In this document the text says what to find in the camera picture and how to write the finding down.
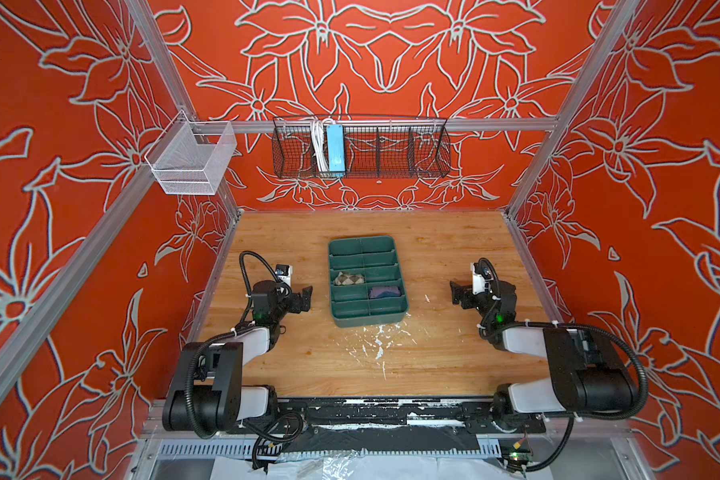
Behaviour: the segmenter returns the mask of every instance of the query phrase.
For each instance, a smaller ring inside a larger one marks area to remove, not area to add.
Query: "floral wallpaper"
[[[123,476],[231,225],[151,187],[0,406],[0,477]]]
[[[0,346],[175,113],[121,0],[0,2]]]
[[[518,217],[566,320],[621,336],[658,478],[720,478],[720,2],[645,0]]]
[[[175,113],[121,0],[0,1],[0,347]],[[230,225],[151,187],[0,407],[0,478],[123,475]]]
[[[200,116],[556,115],[614,0],[150,0]],[[439,180],[288,180],[268,135],[245,134],[226,176],[253,210],[506,206],[539,132],[452,134]]]

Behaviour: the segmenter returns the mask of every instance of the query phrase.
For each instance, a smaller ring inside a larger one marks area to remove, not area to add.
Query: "black wire basket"
[[[335,119],[344,127],[343,172],[318,169],[310,123],[328,116],[278,117],[272,163],[279,178],[442,178],[451,172],[451,138],[444,118]],[[323,153],[328,158],[324,137]]]

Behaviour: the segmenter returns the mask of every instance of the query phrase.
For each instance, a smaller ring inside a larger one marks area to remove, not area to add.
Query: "folded sock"
[[[368,298],[370,300],[390,296],[400,296],[400,289],[396,286],[374,286],[371,288],[371,291],[368,292]]]
[[[333,280],[334,285],[357,285],[358,283],[365,283],[365,277],[363,275],[345,274],[344,272],[339,272]]]

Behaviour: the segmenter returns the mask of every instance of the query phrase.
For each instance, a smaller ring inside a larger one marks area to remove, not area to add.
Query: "wooden table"
[[[411,303],[393,325],[338,328],[328,300],[328,242],[392,235]],[[500,352],[478,335],[479,316],[451,304],[449,280],[469,284],[481,256],[518,288],[518,318],[548,321],[499,212],[246,212],[240,220],[200,338],[227,332],[246,304],[238,254],[293,265],[296,291],[315,287],[312,310],[289,313],[275,348],[243,369],[245,385],[280,396],[489,395],[506,382],[548,376],[537,357]],[[246,258],[251,284],[269,279]]]

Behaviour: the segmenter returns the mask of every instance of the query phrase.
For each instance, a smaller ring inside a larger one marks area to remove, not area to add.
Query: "white cable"
[[[312,132],[312,147],[315,149],[315,159],[317,160],[317,169],[321,172],[328,171],[328,160],[322,152],[326,137],[326,125],[336,123],[332,118],[325,118],[323,120],[312,120],[309,125],[310,131]]]

